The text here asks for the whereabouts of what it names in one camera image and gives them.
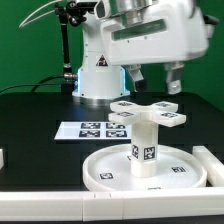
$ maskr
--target black tabletop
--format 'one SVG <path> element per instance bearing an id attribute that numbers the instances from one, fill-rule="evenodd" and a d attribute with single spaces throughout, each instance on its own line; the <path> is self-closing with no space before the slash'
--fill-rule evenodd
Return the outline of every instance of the black tabletop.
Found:
<path id="1" fill-rule="evenodd" d="M 133 94 L 129 101 L 150 105 L 168 101 L 179 104 L 178 113 L 187 115 L 183 125 L 160 126 L 159 144 L 192 151 L 206 146 L 224 160 L 224 113 L 201 97 L 181 93 Z M 0 96 L 0 148 L 4 167 L 0 171 L 0 191 L 80 191 L 82 164 L 101 148 L 129 140 L 55 141 L 62 121 L 108 121 L 109 107 L 81 105 L 72 96 L 60 94 L 6 94 Z M 129 220 L 127 223 L 220 223 L 223 216 Z"/>

